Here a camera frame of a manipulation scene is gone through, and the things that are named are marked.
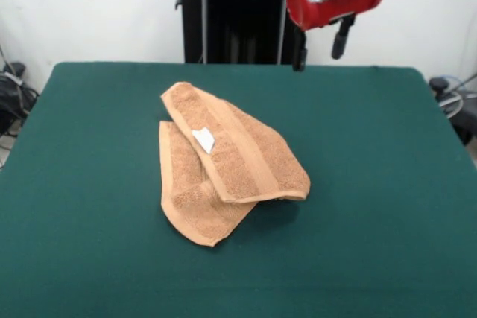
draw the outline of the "towel label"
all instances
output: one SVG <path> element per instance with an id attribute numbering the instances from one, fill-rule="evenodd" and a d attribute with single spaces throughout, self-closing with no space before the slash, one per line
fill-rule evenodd
<path id="1" fill-rule="evenodd" d="M 195 139 L 197 139 L 200 146 L 207 152 L 207 154 L 212 152 L 215 139 L 206 127 L 202 128 L 201 130 L 192 130 L 192 135 L 195 137 Z"/>

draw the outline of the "white wall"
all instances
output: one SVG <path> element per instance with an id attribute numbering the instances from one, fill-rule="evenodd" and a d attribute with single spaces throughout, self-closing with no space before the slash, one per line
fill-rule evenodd
<path id="1" fill-rule="evenodd" d="M 182 62 L 175 0 L 0 0 L 0 42 L 41 89 L 67 60 Z M 347 52 L 329 57 L 335 28 L 309 34 L 309 63 L 413 66 L 425 76 L 477 70 L 477 0 L 384 0 L 358 17 Z"/>

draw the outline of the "black stand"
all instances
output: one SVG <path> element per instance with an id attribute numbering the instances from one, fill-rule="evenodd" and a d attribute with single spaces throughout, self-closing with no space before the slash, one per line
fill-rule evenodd
<path id="1" fill-rule="evenodd" d="M 180 0 L 186 63 L 291 64 L 285 0 Z"/>

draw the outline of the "table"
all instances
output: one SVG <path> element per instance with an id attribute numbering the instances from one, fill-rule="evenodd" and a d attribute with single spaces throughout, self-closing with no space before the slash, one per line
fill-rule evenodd
<path id="1" fill-rule="evenodd" d="M 168 223 L 159 95 L 277 129 L 312 181 L 216 248 Z M 0 173 L 0 317 L 475 317 L 477 175 L 413 69 L 61 63 Z"/>

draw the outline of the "folded towel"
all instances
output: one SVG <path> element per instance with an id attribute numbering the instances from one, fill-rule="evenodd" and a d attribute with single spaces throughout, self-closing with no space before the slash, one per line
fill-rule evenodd
<path id="1" fill-rule="evenodd" d="M 308 175 L 275 130 L 190 83 L 161 97 L 174 120 L 159 129 L 162 209 L 187 238 L 214 246 L 256 202 L 306 198 Z M 193 135 L 203 128 L 211 151 Z"/>
<path id="2" fill-rule="evenodd" d="M 308 175 L 275 130 L 190 83 L 176 83 L 161 97 L 223 201 L 306 198 Z M 192 135 L 204 127 L 215 139 L 210 154 Z"/>

